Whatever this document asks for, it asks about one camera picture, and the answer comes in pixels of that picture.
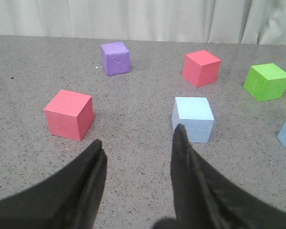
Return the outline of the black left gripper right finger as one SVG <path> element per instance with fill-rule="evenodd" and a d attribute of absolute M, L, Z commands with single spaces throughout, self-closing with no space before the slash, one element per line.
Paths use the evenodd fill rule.
<path fill-rule="evenodd" d="M 171 181 L 176 218 L 154 229 L 286 229 L 286 213 L 221 175 L 192 148 L 182 124 L 173 134 Z"/>

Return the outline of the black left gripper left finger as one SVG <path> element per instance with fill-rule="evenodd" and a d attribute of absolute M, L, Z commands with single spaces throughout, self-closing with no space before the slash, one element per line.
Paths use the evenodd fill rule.
<path fill-rule="evenodd" d="M 0 200 L 0 229 L 91 229 L 102 199 L 107 156 L 93 141 L 41 183 Z"/>

